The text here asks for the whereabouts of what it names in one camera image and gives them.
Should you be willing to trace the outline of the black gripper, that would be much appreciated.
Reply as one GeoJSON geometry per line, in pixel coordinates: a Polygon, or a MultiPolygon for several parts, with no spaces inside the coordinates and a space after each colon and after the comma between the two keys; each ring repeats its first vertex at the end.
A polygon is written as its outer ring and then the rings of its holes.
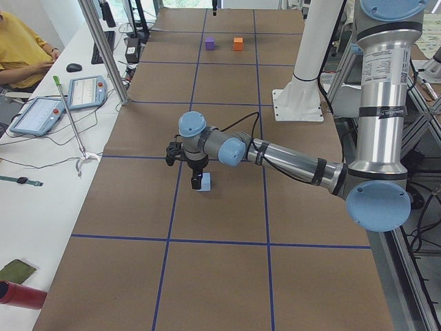
{"type": "Polygon", "coordinates": [[[207,166],[207,164],[208,164],[208,159],[187,161],[187,165],[192,170],[191,185],[193,190],[201,189],[203,169],[207,166]]]}

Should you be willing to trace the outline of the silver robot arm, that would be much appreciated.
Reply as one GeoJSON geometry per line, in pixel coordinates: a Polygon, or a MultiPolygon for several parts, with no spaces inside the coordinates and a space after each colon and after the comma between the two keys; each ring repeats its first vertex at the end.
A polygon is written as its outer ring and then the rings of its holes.
{"type": "Polygon", "coordinates": [[[354,37],[362,58],[358,142],[352,163],[314,158],[243,132],[227,133],[195,111],[178,122],[178,151],[199,189],[203,169],[214,157],[236,166],[242,160],[269,166],[295,179],[322,186],[341,197],[355,223],[374,232],[400,227],[409,217],[407,169],[400,162],[407,115],[407,75],[411,46],[422,34],[425,1],[357,1],[354,37]]]}

